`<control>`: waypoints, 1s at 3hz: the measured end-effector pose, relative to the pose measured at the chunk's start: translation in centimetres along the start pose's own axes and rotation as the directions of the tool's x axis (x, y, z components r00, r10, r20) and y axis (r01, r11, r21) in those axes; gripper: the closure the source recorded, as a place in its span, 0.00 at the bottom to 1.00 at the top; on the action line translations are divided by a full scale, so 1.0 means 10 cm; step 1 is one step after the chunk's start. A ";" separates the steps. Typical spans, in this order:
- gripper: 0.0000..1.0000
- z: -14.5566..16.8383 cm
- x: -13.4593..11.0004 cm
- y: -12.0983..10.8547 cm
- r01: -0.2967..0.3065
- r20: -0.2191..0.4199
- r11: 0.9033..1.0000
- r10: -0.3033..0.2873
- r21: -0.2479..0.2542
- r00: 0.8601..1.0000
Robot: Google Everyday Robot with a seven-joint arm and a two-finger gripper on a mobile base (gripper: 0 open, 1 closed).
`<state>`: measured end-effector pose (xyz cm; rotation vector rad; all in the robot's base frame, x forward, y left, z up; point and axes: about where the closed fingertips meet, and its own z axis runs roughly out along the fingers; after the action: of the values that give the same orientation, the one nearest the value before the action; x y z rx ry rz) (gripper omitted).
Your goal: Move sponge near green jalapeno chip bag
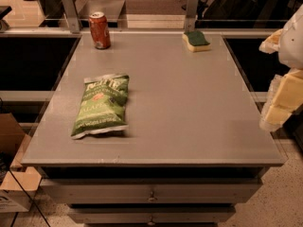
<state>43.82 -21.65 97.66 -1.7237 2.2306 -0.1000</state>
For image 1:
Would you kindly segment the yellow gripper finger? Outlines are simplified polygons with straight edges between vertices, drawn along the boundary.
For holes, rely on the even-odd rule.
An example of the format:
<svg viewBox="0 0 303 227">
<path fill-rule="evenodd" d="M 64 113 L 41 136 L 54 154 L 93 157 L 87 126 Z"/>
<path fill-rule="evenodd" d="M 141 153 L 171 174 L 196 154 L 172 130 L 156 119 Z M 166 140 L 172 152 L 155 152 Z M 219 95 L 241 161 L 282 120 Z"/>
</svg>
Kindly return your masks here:
<svg viewBox="0 0 303 227">
<path fill-rule="evenodd" d="M 279 29 L 267 37 L 259 46 L 259 50 L 263 53 L 272 54 L 279 49 L 279 38 L 283 29 Z"/>
<path fill-rule="evenodd" d="M 262 108 L 259 126 L 265 131 L 280 129 L 303 104 L 303 71 L 291 69 L 284 76 L 275 75 Z"/>
</svg>

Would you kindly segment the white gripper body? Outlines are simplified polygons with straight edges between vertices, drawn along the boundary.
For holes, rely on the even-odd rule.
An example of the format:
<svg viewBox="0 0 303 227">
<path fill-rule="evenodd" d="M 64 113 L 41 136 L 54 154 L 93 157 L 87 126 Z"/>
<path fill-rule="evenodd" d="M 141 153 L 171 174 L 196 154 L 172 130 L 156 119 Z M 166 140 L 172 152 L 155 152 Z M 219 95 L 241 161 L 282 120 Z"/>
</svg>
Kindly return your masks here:
<svg viewBox="0 0 303 227">
<path fill-rule="evenodd" d="M 290 68 L 303 69 L 303 5 L 282 29 L 278 58 Z"/>
</svg>

